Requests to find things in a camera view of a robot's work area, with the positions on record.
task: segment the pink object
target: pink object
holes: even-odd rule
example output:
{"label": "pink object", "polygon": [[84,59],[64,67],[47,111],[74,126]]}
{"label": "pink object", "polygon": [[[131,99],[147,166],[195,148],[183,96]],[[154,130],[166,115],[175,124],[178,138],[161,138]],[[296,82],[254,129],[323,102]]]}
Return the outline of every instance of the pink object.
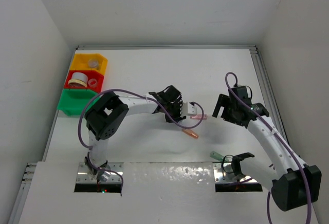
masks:
{"label": "pink object", "polygon": [[[191,120],[200,120],[202,117],[202,115],[193,115],[193,116],[190,116],[190,119]],[[206,120],[208,118],[208,115],[204,115],[204,118],[203,120]]]}

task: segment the yellow bin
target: yellow bin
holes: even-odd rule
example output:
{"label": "yellow bin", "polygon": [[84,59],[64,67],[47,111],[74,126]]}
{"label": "yellow bin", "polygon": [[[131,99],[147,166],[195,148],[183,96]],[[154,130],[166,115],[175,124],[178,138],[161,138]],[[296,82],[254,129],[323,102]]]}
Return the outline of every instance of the yellow bin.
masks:
{"label": "yellow bin", "polygon": [[107,58],[99,53],[77,53],[74,55],[70,70],[94,70],[105,75]]}

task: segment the plastic storage bin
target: plastic storage bin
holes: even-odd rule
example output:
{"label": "plastic storage bin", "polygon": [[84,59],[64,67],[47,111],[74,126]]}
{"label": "plastic storage bin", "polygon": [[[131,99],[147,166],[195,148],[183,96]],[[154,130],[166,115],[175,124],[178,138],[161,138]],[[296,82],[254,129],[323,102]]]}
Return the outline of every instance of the plastic storage bin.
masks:
{"label": "plastic storage bin", "polygon": [[[63,89],[57,109],[62,110],[67,116],[81,115],[88,101],[97,95],[90,89]],[[98,100],[96,98],[88,109]]]}
{"label": "plastic storage bin", "polygon": [[[68,85],[68,81],[72,78],[73,73],[75,72],[81,72],[83,74],[86,74],[88,77],[88,82],[92,79],[95,79],[97,81],[97,85],[95,87],[91,87],[89,85],[89,83],[87,84],[87,87],[72,87]],[[69,71],[65,84],[64,84],[64,89],[91,89],[92,91],[99,93],[102,90],[102,85],[103,85],[103,81],[104,81],[104,76],[102,74],[100,74],[99,72],[96,71],[84,71],[84,70],[80,70],[80,71]]]}
{"label": "plastic storage bin", "polygon": [[77,53],[70,66],[70,70],[94,70],[105,75],[107,58],[99,53]]}

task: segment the orange object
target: orange object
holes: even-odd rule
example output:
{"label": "orange object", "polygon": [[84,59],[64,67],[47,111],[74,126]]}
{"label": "orange object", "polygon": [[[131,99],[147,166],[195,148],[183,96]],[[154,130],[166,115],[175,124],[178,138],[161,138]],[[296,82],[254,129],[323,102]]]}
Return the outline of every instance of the orange object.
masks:
{"label": "orange object", "polygon": [[71,71],[94,70],[105,75],[107,58],[99,53],[76,53],[70,66]]}
{"label": "orange object", "polygon": [[186,133],[187,135],[191,136],[192,138],[198,139],[199,135],[197,133],[195,133],[193,130],[191,129],[182,129],[182,131],[184,133]]}

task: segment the white wall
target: white wall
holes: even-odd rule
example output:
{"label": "white wall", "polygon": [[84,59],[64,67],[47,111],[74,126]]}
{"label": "white wall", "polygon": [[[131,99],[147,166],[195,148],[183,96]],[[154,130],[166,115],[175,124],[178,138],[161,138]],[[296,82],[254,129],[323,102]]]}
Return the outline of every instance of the white wall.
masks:
{"label": "white wall", "polygon": [[0,223],[42,159],[70,51],[40,0],[0,0]]}
{"label": "white wall", "polygon": [[289,141],[322,171],[320,223],[329,212],[329,0],[281,0],[261,52]]}
{"label": "white wall", "polygon": [[42,0],[70,45],[255,44],[280,0]]}

